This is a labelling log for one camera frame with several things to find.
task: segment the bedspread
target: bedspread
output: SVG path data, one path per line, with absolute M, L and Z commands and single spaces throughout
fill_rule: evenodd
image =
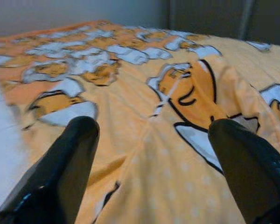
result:
M 30 165 L 72 118 L 100 125 L 77 223 L 244 223 L 209 125 L 233 119 L 280 153 L 276 45 L 86 22 L 0 38 L 0 89 Z

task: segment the bed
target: bed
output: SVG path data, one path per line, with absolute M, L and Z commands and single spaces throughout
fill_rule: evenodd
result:
M 277 45 L 85 22 L 0 38 L 0 92 L 0 203 L 71 119 L 98 122 L 76 223 L 245 223 L 209 125 L 280 153 Z

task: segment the yellow blanket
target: yellow blanket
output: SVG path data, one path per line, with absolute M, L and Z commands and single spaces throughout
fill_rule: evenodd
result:
M 86 22 L 0 38 L 0 87 L 31 164 L 72 118 L 99 123 L 81 224 L 244 223 L 209 125 L 280 152 L 280 46 Z

